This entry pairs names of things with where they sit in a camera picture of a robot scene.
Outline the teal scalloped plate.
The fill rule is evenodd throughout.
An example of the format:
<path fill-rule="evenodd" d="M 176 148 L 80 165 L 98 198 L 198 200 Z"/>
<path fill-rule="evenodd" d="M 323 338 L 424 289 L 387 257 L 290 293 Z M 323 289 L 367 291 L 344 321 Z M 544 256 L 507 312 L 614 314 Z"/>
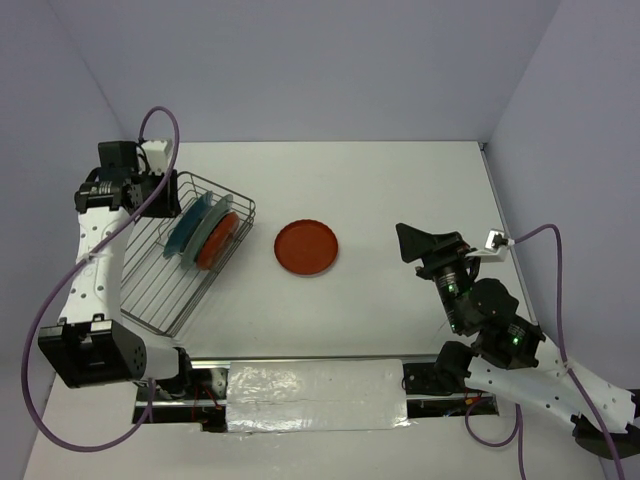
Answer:
<path fill-rule="evenodd" d="M 196 228 L 206 213 L 211 209 L 212 198 L 213 193 L 206 191 L 203 195 L 199 196 L 181 216 L 165 244 L 163 250 L 163 257 L 165 259 L 169 259 L 185 250 Z"/>

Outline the orange fluted plate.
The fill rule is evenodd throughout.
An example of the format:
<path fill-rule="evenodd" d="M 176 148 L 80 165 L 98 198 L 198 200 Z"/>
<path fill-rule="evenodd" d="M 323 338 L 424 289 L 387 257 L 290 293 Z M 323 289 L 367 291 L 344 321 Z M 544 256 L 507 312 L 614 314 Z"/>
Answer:
<path fill-rule="evenodd" d="M 314 276 L 329 269 L 339 254 L 338 239 L 326 224 L 313 219 L 295 220 L 274 240 L 274 255 L 289 273 Z"/>

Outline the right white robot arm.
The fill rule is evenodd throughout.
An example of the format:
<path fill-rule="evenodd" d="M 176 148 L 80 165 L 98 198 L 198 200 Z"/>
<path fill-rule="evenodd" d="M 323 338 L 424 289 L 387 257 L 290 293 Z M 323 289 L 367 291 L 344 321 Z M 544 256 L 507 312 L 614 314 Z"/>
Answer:
<path fill-rule="evenodd" d="M 571 360 L 541 327 L 521 317 L 519 301 L 496 278 L 479 275 L 483 261 L 503 260 L 516 240 L 490 231 L 483 248 L 457 232 L 431 234 L 396 226 L 404 262 L 434 283 L 452 332 L 470 345 L 446 342 L 434 365 L 444 390 L 484 390 L 555 418 L 583 449 L 614 460 L 639 452 L 639 392 L 623 389 Z"/>

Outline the grey-green round plate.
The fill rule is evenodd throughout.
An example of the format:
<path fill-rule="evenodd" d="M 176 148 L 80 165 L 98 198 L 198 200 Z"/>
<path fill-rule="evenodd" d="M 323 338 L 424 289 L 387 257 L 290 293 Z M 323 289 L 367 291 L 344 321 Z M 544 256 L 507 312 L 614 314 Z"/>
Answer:
<path fill-rule="evenodd" d="M 234 196 L 227 194 L 208 208 L 181 255 L 180 266 L 183 269 L 188 270 L 194 265 L 206 240 L 224 216 L 230 212 L 233 200 Z"/>

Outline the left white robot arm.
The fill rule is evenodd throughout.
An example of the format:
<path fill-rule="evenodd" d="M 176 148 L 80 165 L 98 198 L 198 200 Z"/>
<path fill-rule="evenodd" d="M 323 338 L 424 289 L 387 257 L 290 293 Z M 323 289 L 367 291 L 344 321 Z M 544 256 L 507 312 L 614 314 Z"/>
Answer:
<path fill-rule="evenodd" d="M 123 318 L 122 277 L 134 213 L 148 219 L 181 211 L 170 139 L 111 141 L 98 146 L 100 165 L 74 195 L 77 259 L 59 320 L 38 333 L 38 346 L 69 388 L 152 378 L 173 398 L 195 389 L 196 374 L 172 340 Z"/>

